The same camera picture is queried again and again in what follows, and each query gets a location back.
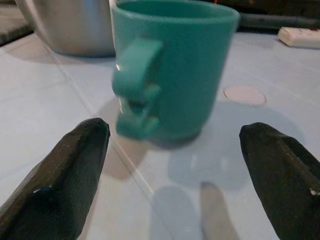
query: mug handle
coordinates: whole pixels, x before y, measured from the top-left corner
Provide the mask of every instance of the mug handle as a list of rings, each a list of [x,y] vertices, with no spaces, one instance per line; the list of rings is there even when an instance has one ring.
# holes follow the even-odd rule
[[[122,97],[116,132],[120,135],[145,139],[159,125],[159,118],[151,110],[161,88],[152,81],[163,43],[158,40],[137,38],[117,57],[113,73],[113,92]]]

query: white table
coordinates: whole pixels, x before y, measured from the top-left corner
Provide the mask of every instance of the white table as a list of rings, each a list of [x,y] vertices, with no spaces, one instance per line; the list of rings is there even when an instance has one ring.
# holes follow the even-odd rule
[[[0,48],[0,205],[65,133],[101,116],[112,139],[79,239],[277,240],[238,135],[264,122],[320,158],[320,51],[237,33],[210,119],[196,140],[173,149],[115,133],[114,64],[53,53],[34,34]],[[226,99],[223,89],[234,85],[257,88],[266,105]]]

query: stainless steel bowl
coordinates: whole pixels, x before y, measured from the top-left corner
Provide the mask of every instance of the stainless steel bowl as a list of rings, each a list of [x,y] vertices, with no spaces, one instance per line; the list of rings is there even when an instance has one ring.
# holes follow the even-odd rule
[[[55,52],[114,56],[108,0],[15,0],[35,33]]]

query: teal mug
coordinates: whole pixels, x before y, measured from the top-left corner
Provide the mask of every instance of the teal mug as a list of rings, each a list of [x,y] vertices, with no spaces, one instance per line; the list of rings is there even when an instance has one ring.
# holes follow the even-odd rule
[[[240,15],[193,0],[119,1],[112,8],[118,134],[176,141],[208,119]]]

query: mug rim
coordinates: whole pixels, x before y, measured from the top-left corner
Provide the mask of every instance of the mug rim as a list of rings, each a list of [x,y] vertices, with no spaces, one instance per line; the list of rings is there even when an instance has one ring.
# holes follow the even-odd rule
[[[158,2],[158,3],[181,3],[195,6],[207,6],[211,9],[222,9],[228,12],[225,16],[212,16],[212,17],[179,17],[179,16],[161,16],[161,15],[149,15],[145,13],[139,13],[132,10],[122,9],[119,6],[125,3],[134,2]],[[121,15],[133,19],[141,19],[146,21],[155,21],[163,23],[173,23],[173,24],[213,24],[213,23],[225,23],[234,22],[240,18],[240,14],[237,10],[211,2],[205,2],[200,0],[120,0],[112,7],[112,11],[118,12]]]

